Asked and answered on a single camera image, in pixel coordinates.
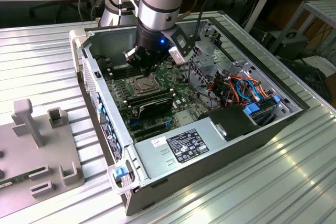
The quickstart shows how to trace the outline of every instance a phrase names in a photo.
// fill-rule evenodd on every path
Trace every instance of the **power supply label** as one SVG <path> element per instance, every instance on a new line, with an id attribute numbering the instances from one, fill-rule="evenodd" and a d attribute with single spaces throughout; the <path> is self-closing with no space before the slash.
<path id="1" fill-rule="evenodd" d="M 168 138 L 166 141 L 179 163 L 184 163 L 209 151 L 196 129 Z"/>

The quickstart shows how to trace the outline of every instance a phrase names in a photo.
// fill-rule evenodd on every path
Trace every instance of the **blue cable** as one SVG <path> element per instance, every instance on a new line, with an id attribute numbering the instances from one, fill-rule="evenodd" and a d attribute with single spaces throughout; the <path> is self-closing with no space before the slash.
<path id="1" fill-rule="evenodd" d="M 245 98 L 247 101 L 249 101 L 249 103 L 251 103 L 251 100 L 250 100 L 250 98 L 249 97 L 246 97 L 246 96 L 244 96 L 241 92 L 240 92 L 240 88 L 239 88 L 239 82 L 240 82 L 241 80 L 238 80 L 237 81 L 237 84 L 236 84 L 236 89 L 237 89 L 237 92 L 238 92 L 238 94 L 242 97 L 242 98 Z"/>
<path id="2" fill-rule="evenodd" d="M 246 100 L 248 100 L 248 101 L 251 103 L 251 100 L 250 100 L 248 97 L 244 96 L 244 95 L 240 92 L 240 88 L 239 88 L 239 82 L 240 82 L 240 81 L 246 81 L 246 82 L 248 82 L 248 83 L 251 85 L 251 87 L 253 88 L 255 94 L 257 95 L 257 97 L 259 97 L 260 100 L 263 100 L 263 99 L 264 99 L 263 96 L 258 92 L 258 90 L 256 89 L 256 87 L 254 86 L 253 82 L 251 82 L 250 80 L 247 80 L 247 79 L 240 79 L 240 80 L 237 81 L 236 88 L 237 88 L 238 94 L 239 94 L 241 97 L 245 98 Z"/>

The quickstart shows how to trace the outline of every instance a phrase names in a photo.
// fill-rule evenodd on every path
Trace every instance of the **electronic equipment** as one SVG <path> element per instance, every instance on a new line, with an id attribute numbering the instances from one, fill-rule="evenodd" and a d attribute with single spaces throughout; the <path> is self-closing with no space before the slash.
<path id="1" fill-rule="evenodd" d="M 297 61 L 291 61 L 287 59 L 280 59 L 280 61 L 285 64 L 287 68 L 293 71 L 293 73 L 295 73 L 302 81 L 304 81 L 323 99 L 325 99 L 326 101 L 330 101 L 328 89 L 324 84 L 326 76 L 320 69 Z"/>
<path id="2" fill-rule="evenodd" d="M 190 36 L 196 23 L 178 25 Z M 167 54 L 147 76 L 123 56 L 137 27 L 70 32 L 107 174 L 128 216 L 265 145 L 309 108 L 217 20 L 199 26 L 190 63 Z"/>
<path id="3" fill-rule="evenodd" d="M 280 34 L 281 31 L 268 32 L 262 39 L 261 44 L 269 50 Z M 292 29 L 283 39 L 274 55 L 278 55 L 289 60 L 298 59 L 299 54 L 303 51 L 308 42 L 309 39 L 306 36 Z"/>

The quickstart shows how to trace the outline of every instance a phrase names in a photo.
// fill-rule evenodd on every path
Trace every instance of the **wire bundle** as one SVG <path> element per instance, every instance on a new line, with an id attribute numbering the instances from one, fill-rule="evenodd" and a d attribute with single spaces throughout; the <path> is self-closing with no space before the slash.
<path id="1" fill-rule="evenodd" d="M 261 86 L 261 83 L 255 79 L 243 76 L 231 76 L 230 78 L 231 79 L 227 82 L 222 80 L 221 78 L 217 78 L 207 87 L 207 90 L 209 91 L 213 90 L 215 83 L 225 84 L 230 87 L 230 90 L 227 92 L 227 94 L 224 94 L 221 98 L 221 100 L 225 101 L 224 106 L 227 106 L 229 103 L 240 105 L 247 105 L 249 103 L 252 103 L 252 100 L 248 96 L 244 95 L 246 85 L 251 86 L 259 100 L 264 100 L 269 97 L 269 95 L 264 91 L 263 87 Z"/>

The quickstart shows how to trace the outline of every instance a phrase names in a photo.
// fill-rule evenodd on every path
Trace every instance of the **blue clip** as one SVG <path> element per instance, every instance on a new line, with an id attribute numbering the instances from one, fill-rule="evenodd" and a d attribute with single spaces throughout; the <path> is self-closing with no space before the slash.
<path id="1" fill-rule="evenodd" d="M 277 95 L 273 96 L 273 100 L 276 102 L 276 103 L 279 103 L 281 101 L 280 97 L 278 97 Z"/>
<path id="2" fill-rule="evenodd" d="M 244 110 L 248 115 L 250 115 L 253 112 L 256 112 L 256 111 L 260 110 L 260 108 L 255 103 L 251 103 L 249 105 L 246 105 Z"/>
<path id="3" fill-rule="evenodd" d="M 128 169 L 127 167 L 119 167 L 115 170 L 113 170 L 113 175 L 116 179 L 119 179 L 123 176 L 126 176 L 128 174 Z"/>
<path id="4" fill-rule="evenodd" d="M 102 109 L 103 109 L 103 104 L 99 103 L 99 105 L 98 105 L 98 113 L 101 113 Z"/>

